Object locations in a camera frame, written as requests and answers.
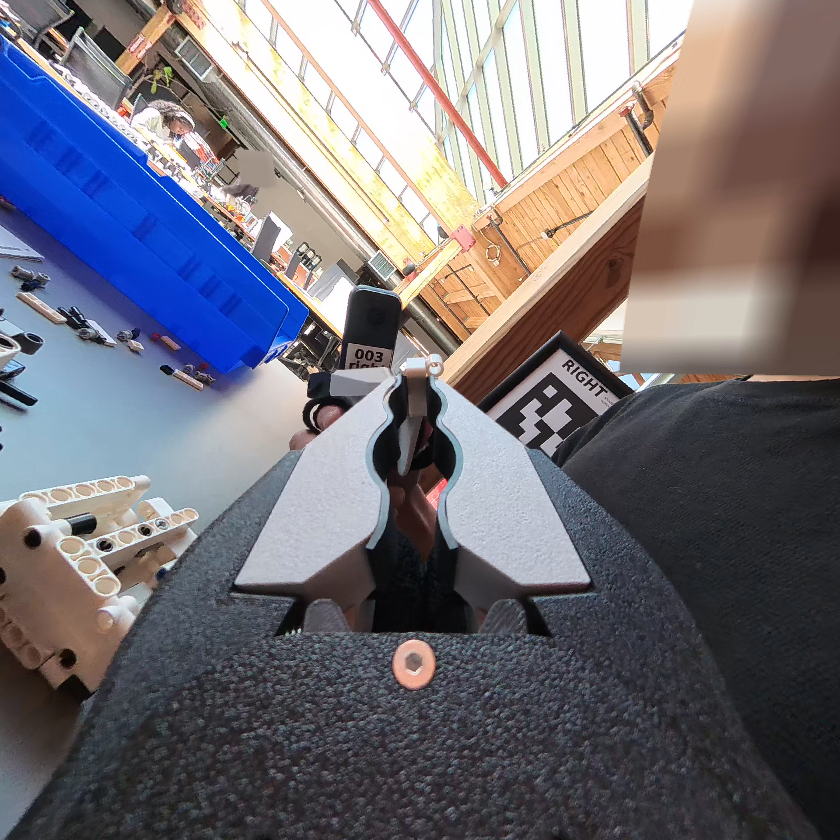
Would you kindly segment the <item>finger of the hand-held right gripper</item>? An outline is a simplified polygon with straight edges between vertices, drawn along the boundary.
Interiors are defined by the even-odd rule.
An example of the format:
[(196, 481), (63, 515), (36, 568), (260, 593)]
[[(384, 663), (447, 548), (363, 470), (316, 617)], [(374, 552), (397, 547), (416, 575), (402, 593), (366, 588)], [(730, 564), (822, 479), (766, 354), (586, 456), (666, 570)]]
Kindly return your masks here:
[(332, 398), (358, 400), (382, 383), (393, 382), (393, 372), (387, 367), (367, 367), (339, 370), (331, 373), (329, 395)]
[(407, 416), (397, 430), (399, 458), (396, 471), (405, 477), (412, 470), (412, 462), (418, 451), (426, 446), (428, 424), (425, 416)]

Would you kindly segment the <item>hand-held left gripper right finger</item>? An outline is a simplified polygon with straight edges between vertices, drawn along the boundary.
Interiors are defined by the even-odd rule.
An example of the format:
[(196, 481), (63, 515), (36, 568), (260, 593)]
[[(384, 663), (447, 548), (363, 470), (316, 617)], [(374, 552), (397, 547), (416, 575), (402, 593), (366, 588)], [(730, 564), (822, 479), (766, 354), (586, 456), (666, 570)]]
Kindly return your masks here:
[(474, 630), (499, 600), (584, 592), (588, 574), (533, 452), (462, 395), (428, 381), (434, 464), (446, 477), (428, 568), (428, 630)]

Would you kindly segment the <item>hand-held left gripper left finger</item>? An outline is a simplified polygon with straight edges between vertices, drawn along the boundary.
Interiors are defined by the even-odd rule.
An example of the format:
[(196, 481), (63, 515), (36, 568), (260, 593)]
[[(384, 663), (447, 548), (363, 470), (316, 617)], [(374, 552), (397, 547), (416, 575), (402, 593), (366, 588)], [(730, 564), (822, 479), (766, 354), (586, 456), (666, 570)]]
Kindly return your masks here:
[(375, 578), (368, 546), (384, 530), (389, 491), (373, 448), (394, 416), (399, 375), (384, 379), (299, 454), (266, 525), (235, 580), (246, 593), (329, 599), (369, 632)]

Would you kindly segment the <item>small white lego connector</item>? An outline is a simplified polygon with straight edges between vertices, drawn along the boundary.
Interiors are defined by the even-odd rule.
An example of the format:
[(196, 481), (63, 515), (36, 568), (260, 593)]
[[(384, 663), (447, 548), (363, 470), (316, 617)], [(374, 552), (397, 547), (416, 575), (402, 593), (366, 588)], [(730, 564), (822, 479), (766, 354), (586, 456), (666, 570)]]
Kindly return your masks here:
[(427, 415), (428, 387), (436, 382), (444, 369), (444, 362), (437, 353), (407, 359), (403, 363), (401, 373), (406, 384), (409, 417), (423, 418)]

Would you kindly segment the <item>white lego subassembly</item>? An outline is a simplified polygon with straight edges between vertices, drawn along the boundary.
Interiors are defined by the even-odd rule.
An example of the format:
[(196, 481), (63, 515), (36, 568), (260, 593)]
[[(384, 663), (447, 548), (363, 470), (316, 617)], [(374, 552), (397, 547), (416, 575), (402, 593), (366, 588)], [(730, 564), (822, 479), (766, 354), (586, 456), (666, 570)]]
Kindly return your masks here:
[(31, 490), (1, 505), (2, 643), (52, 687), (97, 691), (144, 603), (195, 541), (192, 507), (147, 476)]

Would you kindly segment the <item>scattered small lego pieces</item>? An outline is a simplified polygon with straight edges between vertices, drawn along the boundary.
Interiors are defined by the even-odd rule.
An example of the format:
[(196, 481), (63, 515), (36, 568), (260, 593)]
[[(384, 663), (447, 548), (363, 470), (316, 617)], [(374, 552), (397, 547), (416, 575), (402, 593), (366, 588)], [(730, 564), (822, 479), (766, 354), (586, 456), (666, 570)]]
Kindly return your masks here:
[[(117, 331), (114, 336), (111, 336), (111, 334), (105, 330), (101, 324), (88, 318), (78, 308), (52, 308), (49, 304), (37, 297), (34, 292), (42, 291), (49, 281), (49, 278), (45, 273), (35, 272), (21, 266), (14, 266), (10, 270), (10, 275), (13, 278), (21, 280), (21, 285), (17, 293), (18, 300), (35, 310), (39, 315), (50, 322), (56, 325), (64, 324), (68, 326), (76, 334), (79, 340), (109, 348), (115, 348), (121, 345), (128, 351), (137, 355), (144, 352), (144, 345), (140, 341), (142, 333), (140, 329), (122, 329)], [(208, 373), (208, 368), (209, 365), (207, 363), (184, 364), (182, 369), (176, 369), (171, 365), (163, 364), (161, 366), (161, 371), (165, 375), (168, 375), (179, 382), (183, 382), (197, 391), (201, 391), (204, 387), (213, 385), (216, 381), (215, 378)]]

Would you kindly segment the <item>person's left hand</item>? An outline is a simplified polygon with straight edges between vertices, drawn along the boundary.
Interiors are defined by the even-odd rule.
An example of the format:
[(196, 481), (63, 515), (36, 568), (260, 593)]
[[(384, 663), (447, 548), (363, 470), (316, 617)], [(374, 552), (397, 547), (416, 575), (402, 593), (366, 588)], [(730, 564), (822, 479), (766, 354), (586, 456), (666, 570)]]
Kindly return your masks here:
[(425, 562), (436, 541), (437, 512), (421, 488), (419, 477), (417, 471), (402, 476), (394, 469), (386, 483), (391, 494), (395, 525), (413, 544), (421, 561)]

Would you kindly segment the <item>person's right hand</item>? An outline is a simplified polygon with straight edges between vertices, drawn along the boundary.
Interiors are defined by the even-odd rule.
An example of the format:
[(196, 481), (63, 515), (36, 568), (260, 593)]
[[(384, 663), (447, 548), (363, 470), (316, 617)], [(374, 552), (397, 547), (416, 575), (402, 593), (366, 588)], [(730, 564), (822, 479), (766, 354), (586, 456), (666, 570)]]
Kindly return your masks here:
[(309, 401), (302, 412), (305, 428), (290, 438), (289, 450), (304, 449), (320, 433), (338, 421), (347, 408), (341, 401)]

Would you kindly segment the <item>black framed marker sign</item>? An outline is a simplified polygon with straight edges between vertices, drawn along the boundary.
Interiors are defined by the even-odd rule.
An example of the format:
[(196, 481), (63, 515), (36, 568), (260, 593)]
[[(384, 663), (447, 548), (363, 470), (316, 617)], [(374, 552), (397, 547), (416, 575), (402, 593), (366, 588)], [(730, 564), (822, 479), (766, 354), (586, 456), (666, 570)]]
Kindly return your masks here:
[(559, 331), (477, 405), (524, 445), (554, 457), (574, 430), (632, 393)]

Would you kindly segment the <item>red ceiling pipe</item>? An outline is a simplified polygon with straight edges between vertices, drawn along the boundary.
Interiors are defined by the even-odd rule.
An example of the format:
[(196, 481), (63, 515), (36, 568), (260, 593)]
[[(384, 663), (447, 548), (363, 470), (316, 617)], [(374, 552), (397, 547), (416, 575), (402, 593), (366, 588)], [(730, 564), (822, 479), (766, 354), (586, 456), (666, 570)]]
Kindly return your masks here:
[(410, 41), (400, 29), (400, 26), (396, 24), (391, 18), (391, 16), (388, 14), (382, 2), (368, 1), (367, 4), (374, 10), (374, 13), (381, 20), (385, 28), (393, 37), (397, 46), (406, 55), (412, 66), (423, 79), (423, 82), (428, 86), (429, 90), (432, 91), (437, 104), (439, 104), (441, 108), (447, 113), (447, 115), (450, 118), (450, 121), (456, 126), (456, 129), (459, 132), (461, 132), (461, 134), (464, 136), (468, 146), (472, 151), (475, 152), (478, 160), (486, 167), (493, 181), (496, 184), (498, 184), (499, 187), (505, 187), (508, 184), (507, 179), (498, 169), (496, 163), (491, 158), (487, 150), (484, 148), (483, 144), (478, 141), (477, 137), (474, 135), (471, 128), (468, 126), (468, 123), (460, 115), (456, 106), (453, 104), (452, 101), (449, 100), (447, 94), (436, 81), (434, 74), (422, 62), (414, 47), (412, 47)]

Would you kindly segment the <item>blue plastic bin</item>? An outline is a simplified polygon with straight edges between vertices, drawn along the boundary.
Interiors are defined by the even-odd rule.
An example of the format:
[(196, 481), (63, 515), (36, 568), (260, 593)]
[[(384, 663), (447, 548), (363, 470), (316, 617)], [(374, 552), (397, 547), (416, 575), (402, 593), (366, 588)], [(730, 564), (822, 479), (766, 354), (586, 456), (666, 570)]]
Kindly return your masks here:
[(212, 366), (272, 361), (309, 310), (146, 155), (2, 39), (2, 194)]

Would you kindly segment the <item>wooden post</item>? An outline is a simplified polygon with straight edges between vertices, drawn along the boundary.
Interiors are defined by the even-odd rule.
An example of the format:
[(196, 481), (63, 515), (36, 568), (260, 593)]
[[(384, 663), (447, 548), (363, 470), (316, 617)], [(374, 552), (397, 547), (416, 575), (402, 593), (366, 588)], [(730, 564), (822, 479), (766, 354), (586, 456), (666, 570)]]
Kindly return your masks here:
[(476, 403), (558, 331), (581, 341), (627, 298), (654, 161), (630, 174), (446, 360), (444, 382)]

